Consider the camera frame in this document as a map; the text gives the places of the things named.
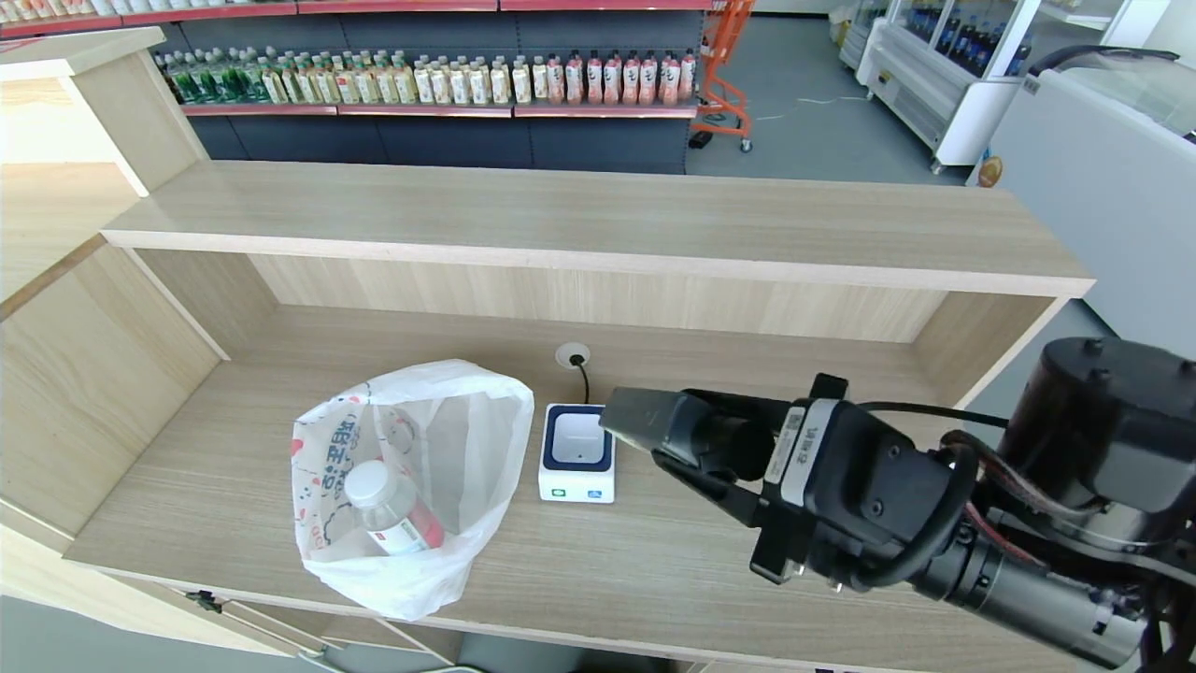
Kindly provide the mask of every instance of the power cord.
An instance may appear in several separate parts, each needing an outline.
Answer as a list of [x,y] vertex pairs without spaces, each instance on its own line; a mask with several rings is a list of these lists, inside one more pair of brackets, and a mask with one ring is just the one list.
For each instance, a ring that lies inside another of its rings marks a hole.
[[585,404],[588,405],[590,404],[590,375],[586,374],[586,359],[582,357],[579,354],[574,354],[574,355],[569,356],[569,365],[572,365],[573,367],[578,368],[578,371],[581,372],[581,380],[586,383],[586,402],[585,402]]

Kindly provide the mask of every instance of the cabinet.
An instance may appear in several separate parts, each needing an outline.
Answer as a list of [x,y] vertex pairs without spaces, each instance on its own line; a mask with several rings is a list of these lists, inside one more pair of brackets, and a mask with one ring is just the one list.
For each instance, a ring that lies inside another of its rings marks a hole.
[[934,172],[972,165],[1036,59],[1076,44],[1141,47],[1168,1],[891,0],[856,79],[930,147]]
[[[730,666],[1073,668],[904,589],[758,581],[753,532],[631,451],[602,509],[539,502],[525,461],[464,596],[419,624],[334,593],[294,544],[293,420],[420,362],[474,361],[541,405],[579,394],[553,357],[565,342],[590,347],[598,402],[615,386],[785,399],[826,372],[860,400],[966,405],[1092,282],[1008,194],[202,154],[161,177],[0,323],[6,439],[22,439],[6,516],[59,536],[48,549],[81,576],[188,617],[160,632],[197,617],[226,647],[444,661],[478,632]],[[942,432],[893,421],[923,446]],[[219,612],[179,598],[201,591]]]

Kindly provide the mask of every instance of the counter top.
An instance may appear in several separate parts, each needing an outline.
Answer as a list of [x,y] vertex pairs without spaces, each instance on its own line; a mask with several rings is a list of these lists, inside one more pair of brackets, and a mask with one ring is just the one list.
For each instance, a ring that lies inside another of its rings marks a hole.
[[[615,504],[541,502],[544,405],[580,396],[576,374],[551,359],[570,339],[600,354],[590,371],[597,402],[616,383],[789,399],[818,372],[852,380],[858,400],[934,396],[907,344],[281,306],[163,429],[67,558],[231,598],[370,614],[300,563],[287,460],[292,421],[384,372],[462,357],[526,383],[538,411],[502,526],[460,601],[423,623],[690,661],[1074,669],[1058,653],[909,591],[835,594],[811,577],[775,587],[748,568],[756,532],[626,446]],[[916,420],[891,421],[923,446],[941,433],[938,422]]]
[[165,39],[145,26],[0,42],[0,81],[83,74]]
[[104,234],[134,247],[1054,296],[1092,283],[1014,196],[963,186],[205,161]]

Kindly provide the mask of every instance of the bottle cap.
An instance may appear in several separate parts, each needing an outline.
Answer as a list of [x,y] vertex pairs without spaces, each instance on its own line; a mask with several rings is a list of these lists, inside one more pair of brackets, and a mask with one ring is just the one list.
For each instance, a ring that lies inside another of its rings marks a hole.
[[355,508],[377,507],[398,492],[398,476],[380,460],[362,463],[344,477],[344,495]]

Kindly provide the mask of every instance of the white cable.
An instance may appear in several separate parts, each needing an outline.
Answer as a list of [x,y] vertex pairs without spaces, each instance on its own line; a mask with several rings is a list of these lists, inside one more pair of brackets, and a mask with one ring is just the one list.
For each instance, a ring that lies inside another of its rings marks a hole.
[[[298,656],[299,659],[306,661],[307,663],[323,668],[329,673],[348,673],[340,666],[329,663],[329,661],[324,659],[323,654],[317,654],[312,656],[305,651],[300,651]],[[431,671],[423,671],[421,673],[486,673],[486,671],[482,671],[481,668],[474,668],[472,666],[447,666],[445,668],[433,668]]]

